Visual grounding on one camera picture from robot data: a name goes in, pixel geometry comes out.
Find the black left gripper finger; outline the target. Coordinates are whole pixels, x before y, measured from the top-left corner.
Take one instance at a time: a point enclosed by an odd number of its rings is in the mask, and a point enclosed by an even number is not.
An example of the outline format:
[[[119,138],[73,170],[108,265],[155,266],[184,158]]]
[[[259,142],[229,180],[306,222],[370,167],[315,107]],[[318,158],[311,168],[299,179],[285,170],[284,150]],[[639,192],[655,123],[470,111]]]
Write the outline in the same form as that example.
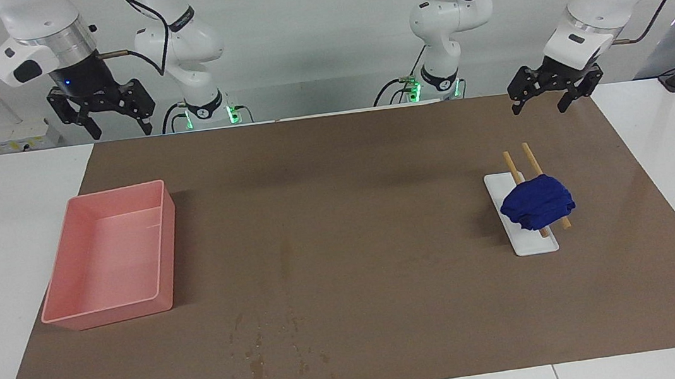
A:
[[[546,90],[541,83],[540,70],[522,68],[515,73],[507,86],[508,96],[513,102],[511,111],[520,115],[524,105],[531,99],[541,96]]]
[[[592,64],[586,71],[575,73],[572,77],[563,77],[560,82],[564,94],[559,100],[559,110],[562,114],[572,105],[572,102],[582,97],[590,97],[601,81],[603,72],[599,63]]]

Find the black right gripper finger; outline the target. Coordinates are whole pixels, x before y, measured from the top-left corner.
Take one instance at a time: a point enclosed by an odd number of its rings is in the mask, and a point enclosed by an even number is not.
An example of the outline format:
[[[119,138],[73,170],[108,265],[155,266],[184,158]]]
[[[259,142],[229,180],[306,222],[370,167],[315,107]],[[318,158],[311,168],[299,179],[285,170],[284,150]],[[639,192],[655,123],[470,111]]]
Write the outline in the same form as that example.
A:
[[[63,124],[76,124],[84,128],[95,141],[102,138],[102,130],[90,116],[92,109],[90,97],[70,97],[60,88],[52,88],[46,100]]]
[[[120,113],[134,119],[145,136],[151,135],[153,128],[150,118],[156,105],[145,86],[139,79],[133,79],[119,86],[117,90],[120,96]]]

